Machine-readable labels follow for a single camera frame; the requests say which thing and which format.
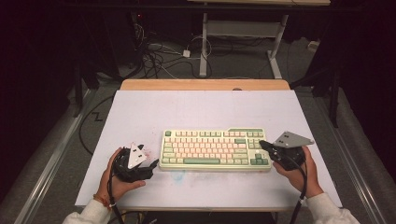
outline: keyboard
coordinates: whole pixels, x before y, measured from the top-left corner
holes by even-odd
[[[163,170],[269,171],[272,163],[259,141],[261,128],[165,130],[161,147]]]

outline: white paper sheet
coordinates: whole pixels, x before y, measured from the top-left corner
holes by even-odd
[[[314,139],[294,91],[118,91],[80,189],[84,206],[97,191],[108,159],[118,147],[144,145],[151,163],[160,156],[168,129],[264,128],[274,142],[284,131]],[[310,146],[320,185],[342,206],[316,144]],[[119,207],[143,210],[283,210],[300,192],[275,168],[270,172],[162,171],[128,192]]]

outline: hand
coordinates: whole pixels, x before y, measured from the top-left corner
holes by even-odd
[[[308,147],[303,147],[303,151],[305,154],[305,163],[306,163],[306,170],[307,172],[307,184],[306,184],[306,194],[307,198],[316,196],[320,193],[323,193],[323,189],[320,187],[318,182],[318,172],[317,166],[315,165],[314,160],[312,159],[311,152],[309,151]],[[285,176],[289,182],[300,192],[303,190],[304,187],[304,179],[303,175],[301,174],[300,170],[292,170],[286,171],[283,169],[279,163],[274,161],[274,167],[276,168],[277,172],[281,175]],[[305,170],[305,164],[301,165],[303,170]]]
[[[121,148],[117,149],[116,152],[111,156],[107,168],[102,174],[102,178],[100,180],[99,189],[96,192],[96,195],[105,199],[108,203],[110,203],[110,197],[107,192],[107,181],[110,176],[111,166],[113,164],[114,159],[117,154],[121,151]],[[135,181],[134,183],[126,183],[120,181],[116,176],[112,177],[112,188],[113,188],[113,197],[115,202],[118,201],[126,192],[132,189],[138,189],[146,185],[146,182],[143,180]]]

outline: cable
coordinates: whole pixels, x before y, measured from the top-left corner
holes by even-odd
[[[292,159],[291,157],[289,157],[287,155],[285,155],[285,158],[288,159],[289,161],[291,161],[296,166],[296,168],[300,171],[301,175],[303,176],[303,180],[304,180],[304,185],[303,185],[303,189],[301,190],[299,201],[297,202],[296,206],[294,207],[294,211],[291,216],[290,224],[293,224],[297,218],[297,215],[300,211],[301,205],[303,204],[304,197],[306,194],[308,170],[306,169],[306,162],[304,162],[304,165],[305,165],[305,172],[304,172],[304,170],[301,168],[301,166],[299,164],[297,164],[297,162],[295,162],[294,159]]]
[[[119,152],[119,154],[117,154],[116,158],[114,159],[114,161],[111,164],[110,174],[109,174],[108,181],[107,181],[107,193],[110,198],[110,207],[112,208],[114,214],[116,215],[117,219],[119,220],[119,223],[123,224],[124,222],[122,220],[120,210],[117,207],[117,204],[116,204],[114,196],[113,196],[113,176],[114,176],[113,169],[114,169],[115,161],[117,160],[117,157],[119,157],[119,156],[120,156],[120,152]]]
[[[93,109],[90,110],[90,112],[87,113],[87,115],[84,117],[84,119],[82,120],[81,124],[79,125],[79,129],[78,129],[78,137],[79,137],[79,141],[82,144],[82,146],[84,147],[84,149],[90,154],[93,155],[93,152],[91,152],[88,147],[85,145],[83,139],[82,139],[82,134],[81,134],[81,130],[82,130],[82,125],[84,124],[85,120],[87,119],[87,117],[93,112],[93,110],[95,110],[99,105],[101,105],[102,103],[104,103],[105,101],[109,100],[109,99],[114,99],[115,96],[115,92],[112,96],[109,96],[107,98],[105,98],[104,100],[102,100],[98,105],[96,105]]]

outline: sleeve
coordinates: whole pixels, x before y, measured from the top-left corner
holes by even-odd
[[[338,208],[327,193],[306,200],[316,224],[359,223],[347,209]]]
[[[64,224],[74,223],[107,223],[110,220],[111,211],[108,211],[101,203],[91,199],[81,214],[75,212],[66,217]]]

